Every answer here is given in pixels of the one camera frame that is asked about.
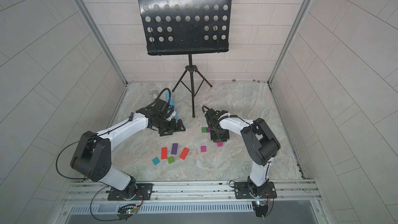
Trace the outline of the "teal square block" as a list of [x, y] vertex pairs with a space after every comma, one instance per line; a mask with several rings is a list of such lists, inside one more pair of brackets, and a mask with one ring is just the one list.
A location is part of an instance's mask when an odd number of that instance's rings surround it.
[[161, 163], [161, 160], [160, 160], [158, 157], [155, 157], [155, 158], [152, 160], [152, 162], [153, 162], [153, 164], [154, 164], [155, 166], [157, 166], [158, 164]]

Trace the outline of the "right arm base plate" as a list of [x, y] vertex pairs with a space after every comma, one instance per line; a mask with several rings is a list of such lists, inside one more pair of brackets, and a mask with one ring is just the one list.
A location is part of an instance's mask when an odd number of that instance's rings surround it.
[[254, 183], [235, 182], [234, 192], [236, 199], [265, 199], [277, 198], [276, 188], [272, 181], [266, 181], [258, 187]]

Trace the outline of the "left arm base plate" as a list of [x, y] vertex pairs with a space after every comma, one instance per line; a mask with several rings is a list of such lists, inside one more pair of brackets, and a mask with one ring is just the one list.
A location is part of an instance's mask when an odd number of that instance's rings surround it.
[[125, 190], [118, 190], [111, 187], [107, 190], [108, 201], [141, 201], [150, 200], [153, 184], [150, 183], [132, 183]]

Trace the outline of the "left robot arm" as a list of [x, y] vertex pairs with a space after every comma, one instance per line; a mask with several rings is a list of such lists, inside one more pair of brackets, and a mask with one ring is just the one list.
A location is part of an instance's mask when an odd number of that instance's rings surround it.
[[174, 118], [175, 110], [171, 98], [166, 101], [160, 99], [164, 92], [171, 95], [170, 89], [165, 88], [152, 103], [131, 113], [128, 119], [99, 133], [84, 133], [72, 156], [71, 168], [94, 182], [110, 186], [120, 192], [123, 199], [135, 197], [135, 178], [112, 165], [112, 151], [126, 139], [145, 129], [154, 130], [159, 136], [186, 130], [182, 120]]

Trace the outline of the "dark purple block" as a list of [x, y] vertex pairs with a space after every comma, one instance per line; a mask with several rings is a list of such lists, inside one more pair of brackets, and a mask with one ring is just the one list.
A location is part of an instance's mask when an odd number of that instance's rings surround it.
[[173, 143], [172, 144], [171, 155], [176, 155], [177, 151], [178, 151], [178, 144], [177, 143]]

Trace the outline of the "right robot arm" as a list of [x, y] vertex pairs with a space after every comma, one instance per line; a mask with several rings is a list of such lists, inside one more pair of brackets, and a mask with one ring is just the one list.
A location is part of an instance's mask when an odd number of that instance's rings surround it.
[[217, 111], [202, 106], [202, 111], [210, 128], [213, 142], [226, 142], [230, 132], [242, 137], [247, 152], [253, 161], [245, 191], [254, 198], [269, 197], [272, 190], [268, 174], [271, 164], [280, 150], [280, 142], [264, 119], [247, 120], [228, 111]]

